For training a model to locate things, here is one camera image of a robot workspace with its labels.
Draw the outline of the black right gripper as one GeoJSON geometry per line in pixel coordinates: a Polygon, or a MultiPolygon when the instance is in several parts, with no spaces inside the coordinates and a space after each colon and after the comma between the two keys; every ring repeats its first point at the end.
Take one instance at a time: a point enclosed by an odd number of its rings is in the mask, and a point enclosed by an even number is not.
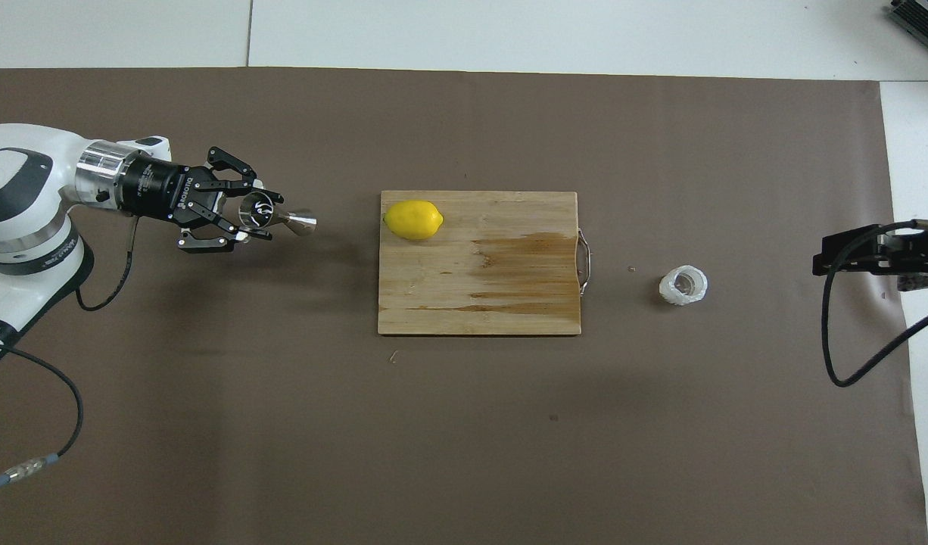
{"type": "MultiPolygon", "coordinates": [[[[821,238],[820,252],[812,258],[812,275],[826,276],[845,246],[876,228],[880,228],[880,224],[835,232],[821,238]]],[[[873,235],[872,238],[862,239],[842,260],[839,272],[896,276],[900,292],[928,289],[928,230],[907,235],[873,235]]]]}

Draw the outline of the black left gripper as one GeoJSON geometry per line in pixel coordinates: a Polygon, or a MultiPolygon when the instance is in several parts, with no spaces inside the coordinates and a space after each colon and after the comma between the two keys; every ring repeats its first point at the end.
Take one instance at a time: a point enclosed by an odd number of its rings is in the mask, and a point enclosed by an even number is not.
{"type": "Polygon", "coordinates": [[[217,210],[220,194],[237,197],[254,191],[274,203],[285,203],[283,195],[267,188],[250,164],[219,146],[211,146],[207,161],[194,167],[137,154],[119,177],[119,210],[178,225],[181,251],[226,253],[250,238],[273,240],[271,231],[236,226],[217,210]]]}

